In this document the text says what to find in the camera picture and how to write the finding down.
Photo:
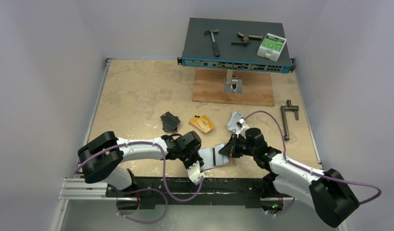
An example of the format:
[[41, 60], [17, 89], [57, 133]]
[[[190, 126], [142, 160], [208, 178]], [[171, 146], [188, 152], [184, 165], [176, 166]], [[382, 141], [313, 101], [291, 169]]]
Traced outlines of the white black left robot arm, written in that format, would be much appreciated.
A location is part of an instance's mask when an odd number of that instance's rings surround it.
[[136, 192], [134, 175], [119, 164], [143, 159], [178, 159], [183, 163], [190, 181], [199, 184], [206, 176], [202, 171], [200, 147], [201, 139], [195, 131], [150, 140], [123, 139], [107, 131], [78, 150], [78, 169], [82, 170], [86, 183], [103, 181], [114, 186], [123, 196], [130, 197]]

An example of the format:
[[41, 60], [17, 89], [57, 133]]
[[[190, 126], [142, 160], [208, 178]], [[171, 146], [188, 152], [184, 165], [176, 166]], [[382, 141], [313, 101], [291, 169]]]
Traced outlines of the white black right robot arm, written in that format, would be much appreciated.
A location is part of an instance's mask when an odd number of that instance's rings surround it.
[[244, 135], [233, 134], [218, 152], [231, 158], [251, 156], [260, 168], [269, 172], [263, 178], [267, 195], [282, 193], [302, 201], [330, 227], [338, 227], [360, 206], [340, 172], [332, 168], [313, 169], [289, 160], [282, 151], [267, 144], [258, 128], [249, 128]]

